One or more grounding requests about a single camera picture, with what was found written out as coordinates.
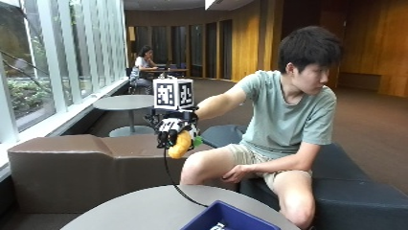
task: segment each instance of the woman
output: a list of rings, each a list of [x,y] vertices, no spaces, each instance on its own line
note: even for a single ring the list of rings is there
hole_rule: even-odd
[[[153,82],[148,79],[149,73],[146,70],[156,70],[157,65],[153,62],[153,50],[152,47],[145,45],[141,47],[138,58],[136,61],[136,67],[138,68],[138,76],[136,80],[136,85],[145,88],[145,94],[153,95]]]

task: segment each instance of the gray sofa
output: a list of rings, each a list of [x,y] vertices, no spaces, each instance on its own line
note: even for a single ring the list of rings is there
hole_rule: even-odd
[[[202,134],[214,148],[238,143],[246,126],[213,126]],[[322,147],[314,166],[318,230],[408,229],[408,195],[370,179],[338,144]],[[246,179],[238,191],[279,210],[277,195],[261,179]]]
[[[169,185],[164,150],[154,135],[35,138],[8,150],[16,200],[24,213],[84,213],[105,201]],[[185,158],[168,158],[178,183]]]

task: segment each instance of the dark hair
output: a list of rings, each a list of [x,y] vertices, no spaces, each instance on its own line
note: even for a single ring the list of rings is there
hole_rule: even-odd
[[[290,33],[279,45],[278,69],[286,73],[291,62],[302,72],[308,64],[331,67],[340,61],[342,46],[339,38],[324,28],[308,26]]]
[[[144,46],[141,47],[140,52],[138,52],[138,57],[144,57],[145,53],[148,53],[150,50],[152,50],[152,47],[148,46],[148,45],[144,45]]]

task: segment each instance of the seated woman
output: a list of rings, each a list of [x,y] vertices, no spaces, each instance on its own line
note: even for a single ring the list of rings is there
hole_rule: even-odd
[[[130,84],[144,87],[146,95],[153,95],[153,81],[148,79],[149,73],[144,71],[156,69],[157,65],[153,62],[153,50],[150,46],[145,45],[141,47],[136,67],[130,74]]]

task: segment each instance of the khaki shorts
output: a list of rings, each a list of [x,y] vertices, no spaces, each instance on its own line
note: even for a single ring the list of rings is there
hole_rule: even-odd
[[[251,151],[246,146],[238,145],[238,144],[229,144],[226,148],[230,150],[234,156],[235,164],[237,165],[253,165],[259,164],[267,161],[274,160],[274,158],[261,155],[259,153]],[[254,178],[254,177],[262,177],[266,181],[267,186],[273,190],[273,182],[275,179],[275,176],[281,174],[285,171],[278,172],[255,172],[250,175],[247,175],[246,178]],[[308,176],[311,176],[312,171],[302,171],[303,173],[307,173]]]

